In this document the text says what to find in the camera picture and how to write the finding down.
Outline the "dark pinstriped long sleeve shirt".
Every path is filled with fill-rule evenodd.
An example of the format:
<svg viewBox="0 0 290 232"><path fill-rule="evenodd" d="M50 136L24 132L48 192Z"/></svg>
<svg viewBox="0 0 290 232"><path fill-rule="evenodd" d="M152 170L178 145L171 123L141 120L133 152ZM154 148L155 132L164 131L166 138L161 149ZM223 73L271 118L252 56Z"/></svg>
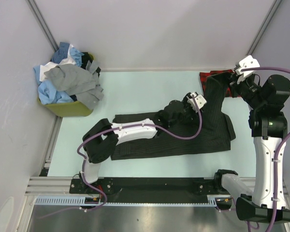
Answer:
<svg viewBox="0 0 290 232"><path fill-rule="evenodd" d="M200 73L205 105L194 107L200 98L187 93L154 113L116 115L114 123L150 119L157 125L153 138L132 139L116 146L112 160L159 158L228 151L236 138L230 117L222 112L222 103L230 92L230 71Z"/></svg>

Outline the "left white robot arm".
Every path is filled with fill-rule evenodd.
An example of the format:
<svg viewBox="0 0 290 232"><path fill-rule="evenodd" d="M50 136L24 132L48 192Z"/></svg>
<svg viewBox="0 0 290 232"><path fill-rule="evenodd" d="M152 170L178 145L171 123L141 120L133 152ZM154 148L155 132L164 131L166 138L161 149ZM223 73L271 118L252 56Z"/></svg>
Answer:
<svg viewBox="0 0 290 232"><path fill-rule="evenodd" d="M150 118L137 122L111 123L101 119L82 138L83 142L77 149L83 157L80 171L80 187L86 193L96 190L99 169L118 145L139 139L153 139L161 133L168 134L179 140L192 140L201 132L203 118L201 109L207 104L202 94L188 93L182 101L173 100ZM197 132L190 137L183 137L170 132L170 128L180 123L193 123L198 120Z"/></svg>

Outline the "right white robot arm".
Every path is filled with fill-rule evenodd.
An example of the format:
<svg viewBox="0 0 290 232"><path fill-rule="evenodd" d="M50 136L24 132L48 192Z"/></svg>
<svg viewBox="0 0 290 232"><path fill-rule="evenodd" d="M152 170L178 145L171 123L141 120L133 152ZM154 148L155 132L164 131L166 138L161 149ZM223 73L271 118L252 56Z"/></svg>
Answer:
<svg viewBox="0 0 290 232"><path fill-rule="evenodd" d="M238 94L250 106L249 127L256 151L256 179L251 190L231 170L219 169L213 188L219 194L228 192L235 199L237 217L243 221L275 224L290 222L283 192L282 162L288 123L282 109L290 96L290 80L271 75L263 86L255 75L228 78L231 93Z"/></svg>

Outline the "red black plaid folded shirt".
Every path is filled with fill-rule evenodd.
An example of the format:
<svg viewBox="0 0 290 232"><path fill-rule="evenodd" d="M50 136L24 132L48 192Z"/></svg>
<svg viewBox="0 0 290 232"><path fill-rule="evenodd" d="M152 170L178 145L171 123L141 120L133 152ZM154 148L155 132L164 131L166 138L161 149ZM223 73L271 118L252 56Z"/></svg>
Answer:
<svg viewBox="0 0 290 232"><path fill-rule="evenodd" d="M200 82L203 94L209 97L213 94L224 94L224 97L232 97L232 91L228 86L227 78L233 74L232 70L200 72Z"/></svg>

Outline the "grey shirt in basket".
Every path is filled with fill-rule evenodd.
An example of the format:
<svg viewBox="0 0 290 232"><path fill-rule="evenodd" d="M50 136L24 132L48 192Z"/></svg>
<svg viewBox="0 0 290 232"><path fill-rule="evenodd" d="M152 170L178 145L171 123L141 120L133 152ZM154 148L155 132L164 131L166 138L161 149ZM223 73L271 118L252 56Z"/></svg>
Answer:
<svg viewBox="0 0 290 232"><path fill-rule="evenodd" d="M101 69L96 62L88 62L85 69L72 64L57 65L45 76L58 91L75 96L88 109L93 110L104 98L100 84Z"/></svg>

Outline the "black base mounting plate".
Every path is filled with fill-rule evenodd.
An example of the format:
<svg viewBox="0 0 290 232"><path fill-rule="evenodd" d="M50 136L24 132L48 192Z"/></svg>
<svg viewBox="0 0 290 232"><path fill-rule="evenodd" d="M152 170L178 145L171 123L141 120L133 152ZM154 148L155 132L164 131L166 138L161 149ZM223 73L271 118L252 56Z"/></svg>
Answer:
<svg viewBox="0 0 290 232"><path fill-rule="evenodd" d="M183 177L104 177L92 186L103 191L108 203L197 204L229 195L214 179Z"/></svg>

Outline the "green laundry basket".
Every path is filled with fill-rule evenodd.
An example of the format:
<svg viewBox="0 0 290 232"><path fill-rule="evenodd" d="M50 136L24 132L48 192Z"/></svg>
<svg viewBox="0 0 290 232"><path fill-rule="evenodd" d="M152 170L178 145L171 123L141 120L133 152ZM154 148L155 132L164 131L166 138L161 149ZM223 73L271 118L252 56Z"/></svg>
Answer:
<svg viewBox="0 0 290 232"><path fill-rule="evenodd" d="M39 104L41 104L59 117L88 116L93 112L93 110L88 109L85 105L79 102L75 96L70 97L73 99L73 102L71 103L56 103L43 105L40 102L39 97L37 101Z"/></svg>

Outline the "black garment in basket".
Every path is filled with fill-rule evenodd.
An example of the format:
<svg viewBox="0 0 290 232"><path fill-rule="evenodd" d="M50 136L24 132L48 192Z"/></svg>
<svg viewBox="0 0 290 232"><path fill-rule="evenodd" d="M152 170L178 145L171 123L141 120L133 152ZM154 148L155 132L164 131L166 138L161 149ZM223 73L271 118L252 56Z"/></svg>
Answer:
<svg viewBox="0 0 290 232"><path fill-rule="evenodd" d="M89 71L90 73L99 74L101 72L99 63L95 60L94 56L88 52L84 52L82 55L81 68Z"/></svg>

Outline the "blue checked shirt in basket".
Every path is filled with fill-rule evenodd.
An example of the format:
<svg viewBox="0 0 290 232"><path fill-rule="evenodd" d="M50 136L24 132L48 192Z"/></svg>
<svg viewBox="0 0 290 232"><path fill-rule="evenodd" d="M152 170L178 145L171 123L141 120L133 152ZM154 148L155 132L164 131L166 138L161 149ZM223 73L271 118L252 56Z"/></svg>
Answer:
<svg viewBox="0 0 290 232"><path fill-rule="evenodd" d="M60 42L58 50L51 57L51 61L59 64L63 59L66 59L68 57L69 47L69 43Z"/></svg>

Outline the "light blue shirt in basket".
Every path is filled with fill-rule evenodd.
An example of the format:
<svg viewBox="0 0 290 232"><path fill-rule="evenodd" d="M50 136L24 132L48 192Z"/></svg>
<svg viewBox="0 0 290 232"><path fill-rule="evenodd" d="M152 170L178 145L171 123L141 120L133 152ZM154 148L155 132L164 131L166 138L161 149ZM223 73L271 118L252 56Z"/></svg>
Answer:
<svg viewBox="0 0 290 232"><path fill-rule="evenodd" d="M40 66L33 67L38 84L38 97L43 105L56 103L71 103L73 99L65 91L57 91L51 81L40 81Z"/></svg>

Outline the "white shirt in basket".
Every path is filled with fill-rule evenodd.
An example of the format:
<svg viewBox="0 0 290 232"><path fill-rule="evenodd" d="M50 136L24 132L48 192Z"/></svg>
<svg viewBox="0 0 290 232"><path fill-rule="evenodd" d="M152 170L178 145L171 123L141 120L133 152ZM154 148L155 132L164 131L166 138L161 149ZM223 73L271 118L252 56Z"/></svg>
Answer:
<svg viewBox="0 0 290 232"><path fill-rule="evenodd" d="M74 48L74 46L72 44L69 45L68 48L68 53L67 53L67 57L65 59L63 59L59 64L54 63L54 62L48 62L45 65L40 65L40 71L39 71L39 76L38 76L38 81L39 82L43 82L46 79L45 76L45 72L49 71L50 69L56 67L57 65L64 65L64 64L76 64L76 61L72 58L70 51L71 49Z"/></svg>

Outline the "right aluminium corner post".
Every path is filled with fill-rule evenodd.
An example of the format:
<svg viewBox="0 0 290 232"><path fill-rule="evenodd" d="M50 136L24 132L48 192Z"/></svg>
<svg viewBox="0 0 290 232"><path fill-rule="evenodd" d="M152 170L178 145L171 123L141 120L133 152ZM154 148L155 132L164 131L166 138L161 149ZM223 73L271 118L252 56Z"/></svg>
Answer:
<svg viewBox="0 0 290 232"><path fill-rule="evenodd" d="M254 37L251 46L249 47L246 55L252 55L253 52L256 50L256 48L258 47L258 44L260 43L263 35L265 34L265 32L267 31L267 28L269 27L269 25L271 24L271 21L273 20L275 14L277 13L278 9L280 8L281 4L283 3L283 0L275 0L272 4L272 6L270 7L269 12L267 13L265 19L263 20L256 36Z"/></svg>

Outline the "aluminium corner post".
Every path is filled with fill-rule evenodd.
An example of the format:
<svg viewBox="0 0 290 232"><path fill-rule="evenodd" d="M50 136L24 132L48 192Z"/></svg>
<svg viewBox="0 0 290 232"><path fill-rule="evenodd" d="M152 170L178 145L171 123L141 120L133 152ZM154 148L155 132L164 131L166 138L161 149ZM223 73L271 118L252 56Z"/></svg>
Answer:
<svg viewBox="0 0 290 232"><path fill-rule="evenodd" d="M28 7L30 8L34 18L36 19L38 25L40 26L43 34L45 35L47 41L49 42L50 46L52 47L53 51L58 50L58 44L56 42L56 39L53 36L53 33L51 32L43 14L42 11L40 10L38 4L36 3L35 0L25 0L27 3Z"/></svg>
<svg viewBox="0 0 290 232"><path fill-rule="evenodd" d="M269 27L269 25L271 24L271 21L273 20L275 14L277 13L278 9L280 8L281 4L283 3L283 0L275 0L272 4L272 6L270 7L269 12L267 13L265 19L263 20L256 36L254 37L251 46L249 47L246 55L252 55L253 52L256 50L256 48L258 47L258 44L260 43L263 35L265 34L265 32L267 31L267 28Z"/></svg>

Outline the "aluminium frame rail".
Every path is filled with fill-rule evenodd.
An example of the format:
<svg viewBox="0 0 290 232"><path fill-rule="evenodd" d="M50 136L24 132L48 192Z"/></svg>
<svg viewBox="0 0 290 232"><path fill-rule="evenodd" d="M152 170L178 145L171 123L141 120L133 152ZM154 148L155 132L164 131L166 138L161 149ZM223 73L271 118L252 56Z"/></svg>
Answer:
<svg viewBox="0 0 290 232"><path fill-rule="evenodd" d="M124 187L135 190L190 190L198 195L225 195L219 190L211 178L158 178L158 177L102 177L92 184L104 193L114 194ZM91 189L75 177L32 177L29 180L27 194L95 194Z"/></svg>

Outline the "left aluminium corner post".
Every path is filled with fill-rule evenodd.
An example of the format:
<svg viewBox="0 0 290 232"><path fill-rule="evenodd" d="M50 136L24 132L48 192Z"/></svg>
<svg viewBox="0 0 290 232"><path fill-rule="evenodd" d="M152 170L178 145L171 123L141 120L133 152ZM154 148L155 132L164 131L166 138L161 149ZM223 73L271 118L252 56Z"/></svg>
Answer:
<svg viewBox="0 0 290 232"><path fill-rule="evenodd" d="M34 18L36 19L38 25L40 26L43 34L45 35L47 41L49 42L50 46L52 47L53 51L58 50L58 44L56 42L56 39L53 36L53 33L51 32L43 14L42 11L40 10L38 4L36 3L35 0L25 0L27 3L28 7L30 8Z"/></svg>

